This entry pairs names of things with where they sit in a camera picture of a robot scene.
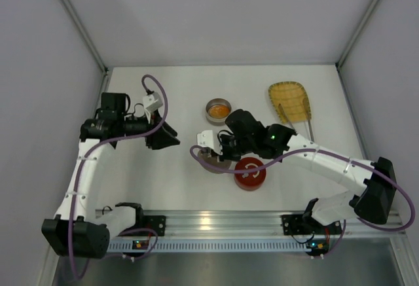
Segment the grey round lid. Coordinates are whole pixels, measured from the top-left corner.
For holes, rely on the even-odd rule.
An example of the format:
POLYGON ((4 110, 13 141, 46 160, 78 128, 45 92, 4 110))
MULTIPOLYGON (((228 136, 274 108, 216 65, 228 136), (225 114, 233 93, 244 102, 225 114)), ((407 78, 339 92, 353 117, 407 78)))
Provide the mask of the grey round lid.
POLYGON ((231 160, 220 160, 218 157, 212 156, 209 153, 199 152, 198 157, 206 163, 206 165, 200 165, 210 173, 222 174, 220 170, 229 170, 232 165, 231 160))

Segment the red round lid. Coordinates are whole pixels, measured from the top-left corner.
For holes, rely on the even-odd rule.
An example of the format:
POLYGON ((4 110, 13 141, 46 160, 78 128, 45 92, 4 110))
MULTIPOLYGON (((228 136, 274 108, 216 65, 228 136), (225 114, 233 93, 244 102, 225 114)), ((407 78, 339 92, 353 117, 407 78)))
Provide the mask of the red round lid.
POLYGON ((235 170, 243 170, 245 173, 236 173, 235 180, 245 184, 259 184, 266 179, 266 170, 257 170, 257 168, 264 164, 257 158, 245 157, 242 158, 236 165, 235 170))

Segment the red-based metal lunch tin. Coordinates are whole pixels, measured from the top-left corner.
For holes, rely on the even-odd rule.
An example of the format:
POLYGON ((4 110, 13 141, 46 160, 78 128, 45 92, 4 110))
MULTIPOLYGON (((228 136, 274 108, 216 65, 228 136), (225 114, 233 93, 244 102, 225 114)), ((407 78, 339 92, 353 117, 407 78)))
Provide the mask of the red-based metal lunch tin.
POLYGON ((254 191, 262 187, 266 177, 264 175, 259 175, 257 177, 247 176, 243 177, 240 174, 234 176, 236 185, 242 190, 254 191))

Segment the grey tin with orange food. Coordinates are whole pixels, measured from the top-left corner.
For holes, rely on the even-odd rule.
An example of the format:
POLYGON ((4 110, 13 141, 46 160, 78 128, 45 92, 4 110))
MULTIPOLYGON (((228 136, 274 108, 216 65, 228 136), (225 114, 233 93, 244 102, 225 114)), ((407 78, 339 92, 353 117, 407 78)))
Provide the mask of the grey tin with orange food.
POLYGON ((232 106, 229 101, 223 98, 214 98, 207 102, 205 116, 210 124, 215 126, 225 125, 225 120, 231 114, 232 106))

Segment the metal tongs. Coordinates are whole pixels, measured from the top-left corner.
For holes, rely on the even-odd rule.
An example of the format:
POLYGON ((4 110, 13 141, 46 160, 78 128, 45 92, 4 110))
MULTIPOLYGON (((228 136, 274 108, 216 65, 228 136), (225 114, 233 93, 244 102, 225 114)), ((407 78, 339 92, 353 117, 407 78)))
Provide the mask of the metal tongs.
MULTIPOLYGON (((305 120, 307 121, 307 124, 308 124, 308 131, 309 131, 309 134, 310 134, 310 140, 312 142, 314 142, 315 141, 314 131, 313 131, 313 127, 312 127, 312 124, 311 124, 312 117, 311 117, 311 114, 309 112, 310 102, 309 102, 308 98, 304 98, 302 100, 302 107, 303 107, 304 113, 305 113, 305 120)), ((293 123, 288 118, 288 116, 287 116, 287 114, 286 114, 286 112, 285 112, 285 110, 284 110, 284 108, 282 107, 281 104, 278 105, 278 108, 279 108, 280 114, 284 116, 285 122, 288 123, 293 130, 296 130, 293 123)))

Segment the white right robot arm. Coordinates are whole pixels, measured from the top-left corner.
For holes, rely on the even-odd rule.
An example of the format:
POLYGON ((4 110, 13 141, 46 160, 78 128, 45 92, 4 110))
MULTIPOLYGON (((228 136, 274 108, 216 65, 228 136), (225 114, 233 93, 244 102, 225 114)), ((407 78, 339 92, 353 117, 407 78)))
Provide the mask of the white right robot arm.
POLYGON ((229 133, 215 136, 215 153, 221 160, 239 161, 245 154, 302 167, 344 187, 346 192, 310 200, 305 217, 323 226, 343 219, 360 218, 371 224, 386 224, 395 188, 392 163, 347 158, 323 149, 295 130, 281 124, 264 126, 243 109, 225 120, 229 133))

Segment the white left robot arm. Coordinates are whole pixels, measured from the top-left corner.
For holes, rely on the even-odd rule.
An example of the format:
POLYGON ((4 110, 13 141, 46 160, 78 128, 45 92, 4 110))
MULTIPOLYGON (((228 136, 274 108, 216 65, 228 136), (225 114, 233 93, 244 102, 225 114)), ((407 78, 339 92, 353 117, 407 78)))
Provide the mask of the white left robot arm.
POLYGON ((127 94, 105 92, 94 118, 82 124, 79 153, 67 192, 55 216, 45 219, 41 227, 57 255, 101 259, 111 239, 145 224, 139 203, 119 203, 107 214, 96 215, 99 190, 118 141, 144 137, 152 150, 180 144, 177 132, 158 112, 163 106, 159 93, 148 90, 141 106, 145 114, 136 117, 128 111, 127 94))

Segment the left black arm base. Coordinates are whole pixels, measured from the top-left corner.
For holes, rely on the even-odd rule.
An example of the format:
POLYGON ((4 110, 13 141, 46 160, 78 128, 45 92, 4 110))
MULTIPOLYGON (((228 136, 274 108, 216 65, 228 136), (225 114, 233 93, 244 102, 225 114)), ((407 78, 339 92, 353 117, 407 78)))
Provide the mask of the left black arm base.
POLYGON ((166 231, 166 216, 144 215, 139 222, 124 229, 118 236, 154 236, 150 230, 156 232, 158 237, 164 237, 166 231))

